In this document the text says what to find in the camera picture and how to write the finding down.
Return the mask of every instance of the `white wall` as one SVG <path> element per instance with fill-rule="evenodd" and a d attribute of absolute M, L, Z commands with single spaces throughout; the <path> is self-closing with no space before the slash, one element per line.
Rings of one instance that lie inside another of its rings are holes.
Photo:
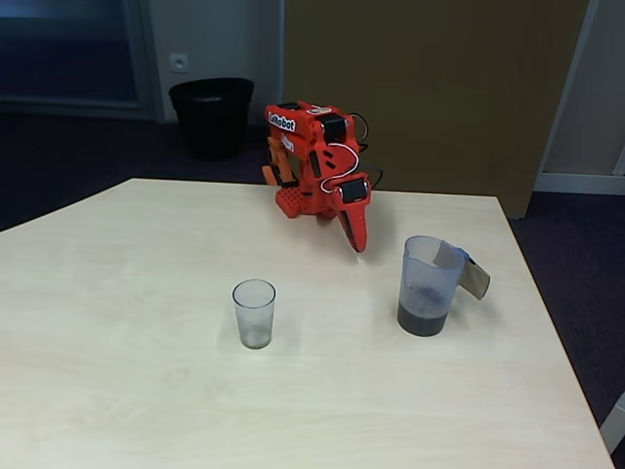
<path fill-rule="evenodd" d="M 149 0 L 165 119 L 175 120 L 169 89 L 220 76 L 255 83 L 251 121 L 279 99 L 279 0 Z M 172 73 L 169 54 L 188 54 L 190 72 Z"/>
<path fill-rule="evenodd" d="M 609 175 L 625 145 L 625 1 L 601 0 L 544 170 Z"/>

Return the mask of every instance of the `baseboard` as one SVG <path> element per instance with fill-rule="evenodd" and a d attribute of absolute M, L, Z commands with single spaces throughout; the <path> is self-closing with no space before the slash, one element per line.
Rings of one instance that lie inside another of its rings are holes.
<path fill-rule="evenodd" d="M 568 192 L 625 195 L 625 177 L 596 174 L 541 173 L 535 192 Z"/>

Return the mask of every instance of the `wire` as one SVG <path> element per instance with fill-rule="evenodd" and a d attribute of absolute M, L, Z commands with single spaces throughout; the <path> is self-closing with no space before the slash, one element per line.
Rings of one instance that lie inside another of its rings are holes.
<path fill-rule="evenodd" d="M 366 161 L 362 161 L 361 160 L 360 164 L 362 166 L 364 166 L 364 167 L 368 167 L 368 168 L 370 168 L 370 169 L 372 169 L 374 171 L 377 171 L 378 174 L 379 174 L 378 179 L 376 180 L 375 183 L 373 183 L 373 186 L 371 186 L 371 190 L 373 191 L 378 186 L 378 184 L 380 184 L 380 181 L 382 181 L 382 178 L 384 177 L 384 171 L 382 169 L 372 165 L 371 163 L 367 163 Z"/>
<path fill-rule="evenodd" d="M 351 116 L 357 117 L 358 119 L 360 119 L 360 121 L 362 122 L 362 125 L 364 125 L 364 134 L 362 134 L 362 137 L 360 137 L 358 139 L 358 142 L 364 142 L 364 139 L 367 138 L 367 135 L 369 135 L 369 124 L 367 124 L 367 121 L 364 120 L 364 117 L 362 117 L 360 114 L 358 114 L 357 112 L 351 112 L 350 113 Z"/>
<path fill-rule="evenodd" d="M 321 190 L 324 191 L 325 193 L 332 193 L 332 191 L 329 191 L 328 189 L 326 189 L 324 187 L 325 183 L 327 183 L 328 181 L 331 181 L 333 179 L 338 179 L 338 178 L 343 178 L 345 176 L 347 176 L 348 174 L 352 174 L 353 171 L 355 171 L 355 169 L 358 167 L 359 164 L 359 158 L 358 158 L 358 153 L 356 153 L 353 149 L 351 149 L 350 147 L 348 147 L 345 144 L 328 144 L 329 147 L 341 147 L 342 149 L 346 149 L 347 151 L 349 151 L 355 158 L 355 164 L 354 167 L 352 169 L 349 169 L 348 171 L 346 171 L 343 174 L 339 174 L 337 176 L 332 176 L 330 178 L 324 179 L 323 181 L 321 181 L 320 187 Z"/>

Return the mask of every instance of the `electrical outlet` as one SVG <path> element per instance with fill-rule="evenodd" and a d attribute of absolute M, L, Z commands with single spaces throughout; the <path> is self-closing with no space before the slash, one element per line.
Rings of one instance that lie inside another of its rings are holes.
<path fill-rule="evenodd" d="M 173 73 L 188 73 L 188 55 L 183 53 L 170 54 L 169 66 Z"/>

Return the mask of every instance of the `wooden door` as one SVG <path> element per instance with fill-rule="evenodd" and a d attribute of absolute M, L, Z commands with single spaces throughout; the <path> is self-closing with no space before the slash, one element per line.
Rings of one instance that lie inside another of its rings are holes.
<path fill-rule="evenodd" d="M 525 213 L 587 0 L 287 0 L 285 101 L 357 111 L 380 189 Z"/>

